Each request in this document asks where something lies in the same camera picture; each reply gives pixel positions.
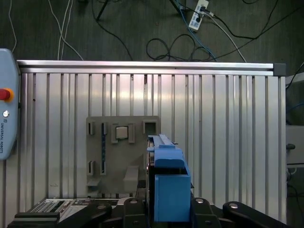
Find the blue block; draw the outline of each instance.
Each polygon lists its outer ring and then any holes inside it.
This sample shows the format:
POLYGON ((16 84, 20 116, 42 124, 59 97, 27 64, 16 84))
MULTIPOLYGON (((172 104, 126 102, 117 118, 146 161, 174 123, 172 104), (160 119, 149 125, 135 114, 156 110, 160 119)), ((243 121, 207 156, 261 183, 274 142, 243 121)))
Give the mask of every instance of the blue block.
POLYGON ((191 177, 155 175, 155 222, 189 222, 191 177))
POLYGON ((185 160, 179 148, 154 149, 154 166, 156 168, 185 168, 185 160))
POLYGON ((189 222, 191 176, 182 150, 165 135, 149 136, 154 147, 154 167, 163 169, 185 169, 186 174, 156 174, 154 186, 154 221, 189 222))

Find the power strip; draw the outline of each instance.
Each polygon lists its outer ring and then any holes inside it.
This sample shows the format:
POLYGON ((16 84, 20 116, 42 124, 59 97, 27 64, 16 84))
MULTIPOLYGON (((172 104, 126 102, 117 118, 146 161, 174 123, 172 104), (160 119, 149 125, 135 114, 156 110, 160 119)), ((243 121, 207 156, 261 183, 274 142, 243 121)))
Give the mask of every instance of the power strip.
POLYGON ((200 13, 200 17, 198 16, 197 13, 194 12, 193 15, 192 15, 192 19, 189 23, 189 28, 192 29, 194 32, 199 30, 201 21, 203 20, 203 17, 204 17, 204 15, 202 13, 203 12, 202 7, 207 9, 208 5, 209 5, 209 2, 206 1, 206 0, 199 0, 198 1, 198 4, 195 8, 195 11, 200 13))

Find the metal frame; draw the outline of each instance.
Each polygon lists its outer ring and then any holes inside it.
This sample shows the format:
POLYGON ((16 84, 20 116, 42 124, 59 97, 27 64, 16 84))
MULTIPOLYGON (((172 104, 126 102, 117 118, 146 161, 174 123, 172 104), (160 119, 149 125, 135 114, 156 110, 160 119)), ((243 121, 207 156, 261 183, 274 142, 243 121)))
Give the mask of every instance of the metal frame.
POLYGON ((157 115, 196 197, 286 218, 285 78, 273 64, 20 60, 19 140, 0 163, 0 221, 86 197, 86 118, 157 115))
POLYGON ((19 60, 22 73, 273 76, 273 64, 19 60))

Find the tripod leg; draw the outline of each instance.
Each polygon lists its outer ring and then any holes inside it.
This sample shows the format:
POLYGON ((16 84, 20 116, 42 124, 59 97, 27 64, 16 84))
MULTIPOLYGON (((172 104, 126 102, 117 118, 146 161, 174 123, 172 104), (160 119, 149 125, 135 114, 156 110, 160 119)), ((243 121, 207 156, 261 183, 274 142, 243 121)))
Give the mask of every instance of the tripod leg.
POLYGON ((176 2, 174 0, 170 0, 170 2, 172 3, 172 5, 176 9, 176 11, 181 15, 181 11, 180 11, 179 7, 176 5, 176 2))
POLYGON ((102 15, 102 13, 103 13, 105 7, 107 6, 108 2, 109 2, 109 0, 105 0, 104 5, 103 5, 103 7, 101 8, 101 10, 100 10, 100 12, 99 12, 99 14, 98 14, 96 20, 99 20, 99 19, 100 19, 100 17, 101 17, 101 15, 102 15))

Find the emergency stop button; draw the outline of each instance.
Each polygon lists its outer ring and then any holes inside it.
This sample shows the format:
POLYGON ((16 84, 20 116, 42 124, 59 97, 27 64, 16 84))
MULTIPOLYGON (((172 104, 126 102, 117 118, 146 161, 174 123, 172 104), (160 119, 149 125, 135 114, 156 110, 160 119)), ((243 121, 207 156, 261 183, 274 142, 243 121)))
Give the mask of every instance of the emergency stop button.
POLYGON ((0 100, 11 101, 13 98, 13 93, 10 89, 0 89, 0 100))

